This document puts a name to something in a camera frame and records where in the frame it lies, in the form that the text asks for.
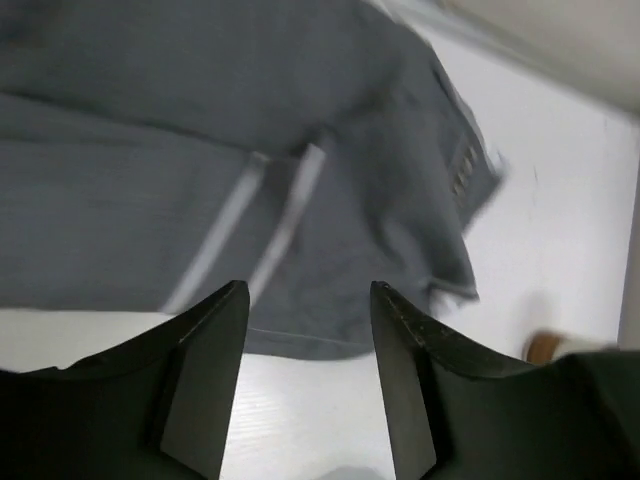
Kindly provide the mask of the grey striped cloth placemat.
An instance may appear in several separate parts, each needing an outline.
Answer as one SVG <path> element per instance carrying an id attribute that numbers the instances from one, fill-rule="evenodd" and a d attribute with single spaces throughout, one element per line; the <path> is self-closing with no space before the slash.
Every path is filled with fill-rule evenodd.
<path id="1" fill-rule="evenodd" d="M 252 354 L 372 350 L 369 286 L 475 301 L 501 181 L 432 46 L 366 1 L 5 1 L 1 306 L 180 313 Z"/>

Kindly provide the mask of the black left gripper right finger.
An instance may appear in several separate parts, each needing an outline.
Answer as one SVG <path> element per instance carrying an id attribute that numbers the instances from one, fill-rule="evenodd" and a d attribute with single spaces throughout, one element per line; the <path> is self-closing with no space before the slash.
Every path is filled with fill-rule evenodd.
<path id="1" fill-rule="evenodd" d="M 547 479 L 534 368 L 429 317 L 375 282 L 370 312 L 399 479 Z"/>

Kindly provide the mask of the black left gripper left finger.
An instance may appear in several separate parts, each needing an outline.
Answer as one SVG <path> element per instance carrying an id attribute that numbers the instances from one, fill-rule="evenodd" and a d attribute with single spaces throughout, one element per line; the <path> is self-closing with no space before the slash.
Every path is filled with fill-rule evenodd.
<path id="1" fill-rule="evenodd" d="M 109 455 L 102 479 L 216 479 L 220 474 L 249 293 L 231 281 L 187 311 L 67 373 L 89 382 Z"/>

